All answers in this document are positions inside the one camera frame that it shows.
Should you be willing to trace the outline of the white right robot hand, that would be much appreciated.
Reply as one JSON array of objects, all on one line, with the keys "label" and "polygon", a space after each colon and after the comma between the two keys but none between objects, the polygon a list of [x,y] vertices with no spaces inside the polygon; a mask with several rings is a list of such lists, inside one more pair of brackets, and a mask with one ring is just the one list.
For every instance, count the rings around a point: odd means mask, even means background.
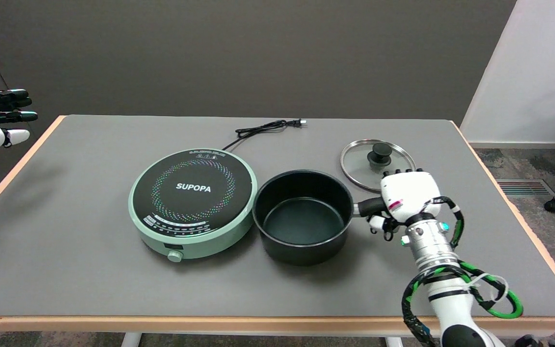
[{"label": "white right robot hand", "polygon": [[409,226],[407,221],[426,213],[435,219],[441,207],[431,201],[441,196],[436,180],[429,172],[401,172],[385,176],[380,181],[385,211],[367,217],[370,230],[390,232],[397,226]]}]

